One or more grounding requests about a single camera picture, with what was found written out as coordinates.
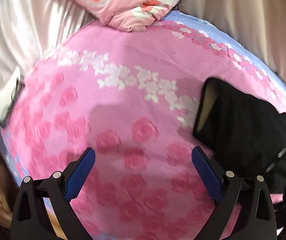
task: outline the black bag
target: black bag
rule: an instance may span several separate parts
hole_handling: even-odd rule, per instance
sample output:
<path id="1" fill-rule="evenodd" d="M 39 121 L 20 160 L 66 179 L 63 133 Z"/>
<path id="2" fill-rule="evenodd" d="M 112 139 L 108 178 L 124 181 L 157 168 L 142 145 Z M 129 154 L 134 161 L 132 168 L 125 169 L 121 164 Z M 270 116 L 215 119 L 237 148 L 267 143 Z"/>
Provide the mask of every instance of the black bag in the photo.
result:
<path id="1" fill-rule="evenodd" d="M 286 113 L 279 114 L 269 102 L 209 78 L 193 136 L 213 150 L 223 169 L 249 179 L 262 175 L 271 193 L 283 193 L 286 178 L 269 170 L 286 152 Z"/>

